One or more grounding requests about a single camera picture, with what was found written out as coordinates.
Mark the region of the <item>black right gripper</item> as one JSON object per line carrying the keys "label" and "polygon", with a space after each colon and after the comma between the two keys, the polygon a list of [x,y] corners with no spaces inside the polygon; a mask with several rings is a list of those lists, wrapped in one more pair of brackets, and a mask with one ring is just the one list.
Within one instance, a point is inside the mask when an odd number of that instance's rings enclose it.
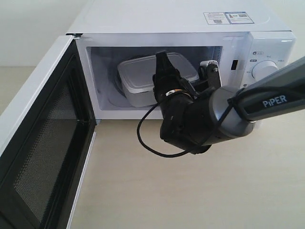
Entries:
{"label": "black right gripper", "polygon": [[197,96],[193,85],[180,75],[166,52],[158,52],[153,80],[153,94],[162,112],[179,104],[193,102]]}

